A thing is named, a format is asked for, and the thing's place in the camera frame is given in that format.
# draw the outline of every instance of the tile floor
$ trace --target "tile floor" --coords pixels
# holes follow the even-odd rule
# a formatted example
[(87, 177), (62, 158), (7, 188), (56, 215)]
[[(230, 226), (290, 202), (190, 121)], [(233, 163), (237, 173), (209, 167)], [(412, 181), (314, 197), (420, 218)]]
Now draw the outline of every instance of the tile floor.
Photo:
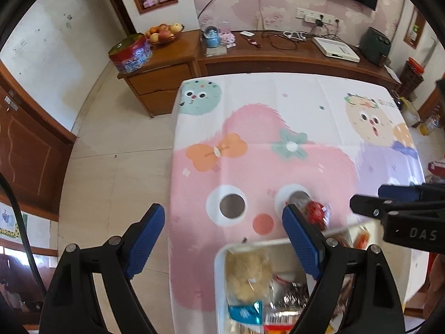
[[(441, 130), (413, 130), (422, 164), (443, 157)], [(153, 202), (168, 207), (173, 129), (170, 115), (149, 119), (123, 80), (111, 70), (87, 113), (74, 146), (62, 192), (58, 249), (102, 245), (138, 221)], [(165, 229), (132, 284), (159, 333), (173, 333), (168, 242)], [(95, 276), (108, 330), (119, 333), (102, 279)]]

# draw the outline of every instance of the red cartoon nose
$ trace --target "red cartoon nose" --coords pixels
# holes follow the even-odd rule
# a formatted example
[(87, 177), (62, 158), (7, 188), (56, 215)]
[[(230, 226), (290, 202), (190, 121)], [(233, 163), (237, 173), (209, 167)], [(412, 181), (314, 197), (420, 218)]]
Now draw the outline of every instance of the red cartoon nose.
[(253, 230), (259, 235), (270, 234), (274, 225), (274, 219), (266, 213), (260, 213), (253, 220)]

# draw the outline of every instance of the white remote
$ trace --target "white remote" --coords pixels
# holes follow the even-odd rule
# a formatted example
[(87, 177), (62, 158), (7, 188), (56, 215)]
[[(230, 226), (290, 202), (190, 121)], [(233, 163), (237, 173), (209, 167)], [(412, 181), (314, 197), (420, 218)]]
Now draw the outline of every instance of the white remote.
[(248, 36), (248, 37), (255, 35), (253, 32), (250, 32), (250, 31), (242, 31), (242, 32), (240, 32), (240, 34), (244, 35), (244, 36)]

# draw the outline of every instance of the cartoon tablecloth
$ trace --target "cartoon tablecloth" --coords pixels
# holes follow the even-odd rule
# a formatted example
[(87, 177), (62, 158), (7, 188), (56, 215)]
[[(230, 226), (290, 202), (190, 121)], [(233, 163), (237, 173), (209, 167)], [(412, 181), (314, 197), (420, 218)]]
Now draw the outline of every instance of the cartoon tablecloth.
[(281, 212), (305, 190), (330, 228), (355, 224), (349, 199), (421, 183), (414, 143), (388, 91), (312, 74), (183, 82), (176, 100), (170, 287), (177, 334), (216, 333), (214, 259), (227, 243), (286, 237)]

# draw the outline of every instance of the green flower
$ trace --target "green flower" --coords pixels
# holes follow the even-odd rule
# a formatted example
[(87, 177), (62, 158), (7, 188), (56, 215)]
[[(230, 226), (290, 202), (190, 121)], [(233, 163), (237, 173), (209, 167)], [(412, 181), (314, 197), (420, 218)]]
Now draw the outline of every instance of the green flower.
[(306, 159), (308, 154), (302, 148), (302, 145), (308, 141), (306, 133), (294, 133), (288, 129), (280, 130), (281, 141), (272, 145), (272, 150), (278, 153), (281, 157), (289, 159), (290, 157), (297, 157), (299, 159)]

